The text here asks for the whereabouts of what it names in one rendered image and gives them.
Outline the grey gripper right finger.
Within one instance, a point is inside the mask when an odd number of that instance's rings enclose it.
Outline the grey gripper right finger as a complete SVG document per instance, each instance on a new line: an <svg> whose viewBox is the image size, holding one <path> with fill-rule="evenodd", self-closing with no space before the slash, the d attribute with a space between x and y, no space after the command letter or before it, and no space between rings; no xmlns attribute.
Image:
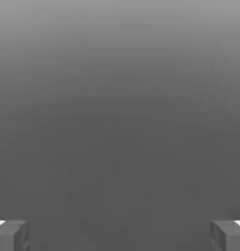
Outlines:
<svg viewBox="0 0 240 251"><path fill-rule="evenodd" d="M240 220L210 221L213 251L240 251Z"/></svg>

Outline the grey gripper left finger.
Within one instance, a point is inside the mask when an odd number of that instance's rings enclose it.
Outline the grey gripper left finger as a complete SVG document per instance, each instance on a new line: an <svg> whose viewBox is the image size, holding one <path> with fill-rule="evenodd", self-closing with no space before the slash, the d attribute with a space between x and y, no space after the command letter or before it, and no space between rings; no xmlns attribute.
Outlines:
<svg viewBox="0 0 240 251"><path fill-rule="evenodd" d="M31 251L29 221L0 220L0 251Z"/></svg>

